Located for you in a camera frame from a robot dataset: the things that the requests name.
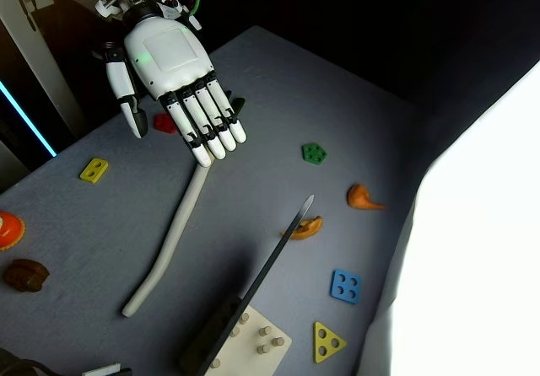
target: blade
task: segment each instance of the blade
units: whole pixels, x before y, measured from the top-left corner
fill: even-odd
[[[298,213],[296,213],[296,216],[294,216],[293,221],[287,228],[287,231],[285,231],[285,234],[283,237],[279,240],[278,245],[276,245],[276,248],[273,250],[273,253],[270,255],[270,257],[267,259],[267,262],[264,264],[262,269],[259,271],[259,274],[256,276],[255,281],[251,284],[249,290],[247,291],[246,295],[242,299],[240,306],[238,309],[236,309],[235,313],[232,315],[232,317],[229,320],[229,323],[227,323],[227,326],[219,336],[218,340],[213,344],[212,349],[210,350],[210,353],[206,357],[206,360],[202,364],[202,366],[199,368],[196,376],[202,376],[204,375],[208,367],[210,366],[210,363],[213,361],[213,359],[218,355],[219,351],[221,350],[221,347],[227,340],[227,337],[229,336],[229,333],[231,330],[235,327],[236,323],[238,322],[238,319],[240,316],[244,313],[244,310],[246,310],[247,305],[250,303],[253,296],[255,296],[255,293],[257,292],[257,289],[259,286],[261,286],[262,281],[264,281],[265,276],[270,272],[270,268],[272,268],[273,263],[276,261],[276,259],[279,256],[279,253],[284,248],[285,244],[287,244],[287,241],[289,241],[290,236],[293,234],[293,231],[296,230],[298,227],[298,224],[304,218],[305,214],[307,213],[308,209],[311,206],[311,203],[313,203],[313,199],[315,198],[314,195],[311,195],[308,197]]]

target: blue block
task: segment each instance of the blue block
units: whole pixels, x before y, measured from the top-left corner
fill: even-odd
[[[356,304],[360,300],[360,284],[362,280],[358,275],[343,269],[336,269],[332,276],[330,296],[339,298],[347,303]]]

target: white stick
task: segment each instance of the white stick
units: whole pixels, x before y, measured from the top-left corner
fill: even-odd
[[[165,241],[163,242],[163,246],[161,247],[158,258],[155,261],[152,270],[146,276],[146,279],[144,279],[144,282],[141,284],[141,286],[139,286],[135,294],[133,294],[132,298],[124,306],[124,310],[121,311],[124,316],[131,317],[137,312],[138,308],[141,307],[141,304],[143,304],[144,300],[149,296],[152,290],[154,290],[155,285],[158,284],[159,280],[165,273],[170,264],[170,260],[172,259],[172,255],[175,253],[178,241],[180,241],[180,237],[182,236],[182,232],[184,231],[187,220],[192,215],[193,208],[195,207],[199,193],[201,193],[201,189],[203,188],[211,166],[212,165],[204,168],[198,164],[195,168],[192,180],[190,181],[186,193],[180,202],[180,206],[178,206],[178,210],[176,210],[175,217],[172,220],[172,224],[170,225],[169,232],[165,237]]]

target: white sheet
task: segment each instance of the white sheet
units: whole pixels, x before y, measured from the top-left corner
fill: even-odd
[[[536,65],[424,177],[360,375],[540,374],[539,156]]]

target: robotic hand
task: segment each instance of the robotic hand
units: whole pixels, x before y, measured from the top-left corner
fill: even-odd
[[[206,147],[215,158],[223,159],[225,150],[233,151],[237,142],[246,140],[203,45],[175,20],[183,17],[194,29],[201,29],[185,6],[177,0],[99,0],[95,7],[104,17],[123,13],[122,20],[130,29],[125,51],[107,46],[104,58],[112,90],[136,137],[146,134],[148,123],[138,107],[127,60],[150,95],[170,114],[200,165],[212,163]]]

